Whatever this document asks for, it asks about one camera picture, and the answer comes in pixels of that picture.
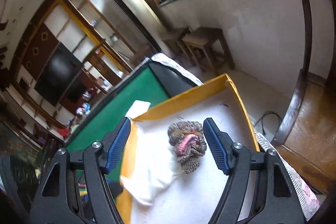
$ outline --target wooden stool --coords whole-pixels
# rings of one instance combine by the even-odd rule
[[[178,49],[182,50],[187,58],[189,59],[191,65],[196,65],[194,60],[192,59],[191,53],[188,50],[187,46],[182,41],[182,38],[190,33],[188,28],[174,29],[166,34],[161,36],[162,41],[167,45],[167,47],[175,54],[176,58],[179,59],[180,53],[177,52]]]
[[[216,75],[219,75],[218,68],[225,62],[228,62],[230,69],[235,69],[235,64],[233,62],[229,47],[226,43],[226,39],[223,35],[221,29],[216,28],[206,28],[206,27],[199,27],[190,34],[187,34],[182,40],[187,45],[188,49],[190,50],[191,54],[193,55],[194,59],[196,60],[197,65],[202,69],[204,66],[200,63],[200,60],[197,58],[193,48],[197,48],[203,51],[206,59],[209,62],[210,68],[214,71]],[[219,40],[224,54],[220,52],[215,52],[211,45],[214,44]],[[216,63],[215,56],[220,56],[224,60],[221,63]]]

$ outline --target tile floor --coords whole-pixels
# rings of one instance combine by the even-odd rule
[[[196,66],[190,66],[185,60],[182,66],[198,77],[202,82],[206,82],[215,77],[214,73],[210,71],[202,71]],[[219,72],[227,73],[235,83],[253,124],[266,111],[273,111],[283,118],[289,105],[290,98],[284,96],[257,78],[238,69],[230,70],[225,65]],[[278,129],[278,118],[275,115],[268,115],[263,120],[266,138],[271,141]],[[256,126],[256,130],[262,132],[261,122]]]

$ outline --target black television screen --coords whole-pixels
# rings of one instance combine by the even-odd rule
[[[35,90],[56,106],[71,81],[79,73],[82,63],[60,43],[43,69]]]

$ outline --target power cord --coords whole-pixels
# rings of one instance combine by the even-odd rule
[[[277,117],[278,117],[278,128],[280,127],[280,125],[281,125],[281,122],[282,122],[282,119],[281,119],[281,117],[279,116],[279,114],[277,114],[277,113],[275,113],[275,112],[273,112],[273,111],[266,111],[263,115],[262,115],[262,117],[259,119],[259,120],[257,120],[256,122],[255,122],[255,124],[253,125],[253,127],[255,128],[255,126],[261,121],[261,128],[262,128],[262,134],[265,136],[266,135],[266,132],[265,132],[265,130],[264,130],[264,122],[263,122],[263,119],[264,119],[264,117],[266,117],[267,115],[270,115],[270,114],[274,114],[274,115],[276,115]]]

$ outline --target silver screw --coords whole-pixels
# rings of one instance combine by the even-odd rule
[[[101,142],[94,142],[93,144],[92,144],[92,147],[93,148],[99,148],[101,146]]]
[[[243,147],[243,145],[241,143],[234,143],[233,147],[236,149],[241,149]]]
[[[59,150],[57,150],[57,154],[58,155],[63,155],[65,153],[65,148],[60,148]]]
[[[277,152],[274,149],[269,149],[268,153],[270,153],[272,156],[275,156],[277,154]]]

